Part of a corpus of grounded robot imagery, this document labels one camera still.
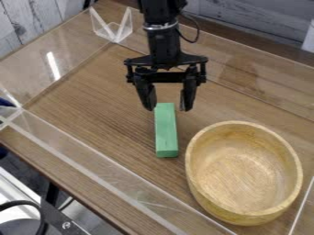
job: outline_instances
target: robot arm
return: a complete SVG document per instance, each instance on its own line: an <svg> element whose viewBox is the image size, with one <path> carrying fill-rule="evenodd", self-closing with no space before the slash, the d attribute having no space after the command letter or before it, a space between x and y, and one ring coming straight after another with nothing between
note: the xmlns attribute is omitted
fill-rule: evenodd
<svg viewBox="0 0 314 235"><path fill-rule="evenodd" d="M180 31L176 20L187 0L137 0L144 17L150 55L127 59L127 81L136 87L144 108L154 110L158 104L154 83L183 83L180 109L192 108L196 89L206 83L207 58L184 54L180 50ZM187 65L184 72L163 72L172 67Z"/></svg>

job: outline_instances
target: bowl rim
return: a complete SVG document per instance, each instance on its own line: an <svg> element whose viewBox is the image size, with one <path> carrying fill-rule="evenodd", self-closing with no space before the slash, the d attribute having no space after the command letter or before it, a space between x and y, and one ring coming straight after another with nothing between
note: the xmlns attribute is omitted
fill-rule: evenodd
<svg viewBox="0 0 314 235"><path fill-rule="evenodd" d="M191 171L191 151L195 145L195 142L198 140L198 138L210 130L210 129L215 129L219 128L222 126L227 126L227 125L244 125L244 126L251 126L255 129L260 129L262 131L267 132L270 135L272 135L278 141L284 145L284 147L288 149L288 152L291 153L291 157L294 159L294 165L295 165L295 170L296 170L296 181L295 181L295 185L294 185L294 189L290 193L290 195L286 197L286 199L274 207L270 207L264 210L259 210L259 211L252 211L252 212L242 212L238 209L234 209L232 207L224 205L223 203L219 203L211 196L210 194L207 194L206 191L203 191L202 187L199 187L199 184L196 183L196 181L194 180L194 176L192 176L192 171ZM264 126L247 122L247 121L223 121L223 122L218 122L214 125L210 125L208 127L206 127L204 129L202 129L196 135L192 137L188 145L187 145L187 152L186 152L186 171L187 171L187 178L188 181L192 183L195 190L202 194L202 196L206 198L206 200L208 200L211 203L214 203L216 205L216 207L220 207L222 209L224 209L226 211L242 215L242 216L251 216L251 217L260 217L260 216L267 216L271 214L275 214L279 211L283 211L292 203L292 201L295 200L295 198L299 195L301 192L301 188L302 188L302 183L303 183L303 170L302 170L302 164L296 155L296 152L294 151L290 143L268 128L266 128Z"/></svg>

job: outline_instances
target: green block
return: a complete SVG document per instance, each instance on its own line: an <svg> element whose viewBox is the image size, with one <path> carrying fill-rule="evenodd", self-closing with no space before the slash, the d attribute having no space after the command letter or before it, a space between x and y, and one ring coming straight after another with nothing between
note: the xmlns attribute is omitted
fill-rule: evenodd
<svg viewBox="0 0 314 235"><path fill-rule="evenodd" d="M155 134L158 158L178 157L178 135L174 103L159 103L155 107Z"/></svg>

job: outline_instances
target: wooden bowl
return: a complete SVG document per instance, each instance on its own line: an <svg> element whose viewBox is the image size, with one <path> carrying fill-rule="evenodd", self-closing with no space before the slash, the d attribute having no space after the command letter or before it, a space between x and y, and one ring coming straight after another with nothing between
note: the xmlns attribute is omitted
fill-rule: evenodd
<svg viewBox="0 0 314 235"><path fill-rule="evenodd" d="M274 220L296 198L303 172L291 145L267 128L227 121L187 146L187 181L206 211L243 226Z"/></svg>

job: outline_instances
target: black cable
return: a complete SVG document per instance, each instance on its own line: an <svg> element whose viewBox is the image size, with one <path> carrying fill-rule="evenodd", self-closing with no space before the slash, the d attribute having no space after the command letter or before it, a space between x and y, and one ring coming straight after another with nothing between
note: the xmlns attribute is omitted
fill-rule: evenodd
<svg viewBox="0 0 314 235"><path fill-rule="evenodd" d="M179 36L180 36L187 42L195 43L195 42L199 40L199 37L200 37L200 26L199 26L199 23L196 22L196 20L195 20L192 17L190 17L190 16L186 15L184 13L180 13L180 15L182 15L183 18L186 18L187 20L190 20L190 21L194 23L195 28L196 28L196 30L198 30L198 33L196 33L195 39L191 40L191 39L187 39L187 38L183 36L183 34L182 34L182 32L180 32L179 29L176 29L176 32L178 32Z"/></svg>
<svg viewBox="0 0 314 235"><path fill-rule="evenodd" d="M0 205L0 212L16 206L31 206L37 209L39 215L40 215L40 224L39 224L36 235L41 235L45 222L44 222L43 210L40 206L36 203L29 202L29 201L13 201L13 202L7 202L5 204Z"/></svg>
<svg viewBox="0 0 314 235"><path fill-rule="evenodd" d="M57 209L60 210L60 211L63 211L69 205L71 205L71 203L75 201L75 199L73 199L73 197L68 200L68 202L63 205L63 206L60 206Z"/></svg>

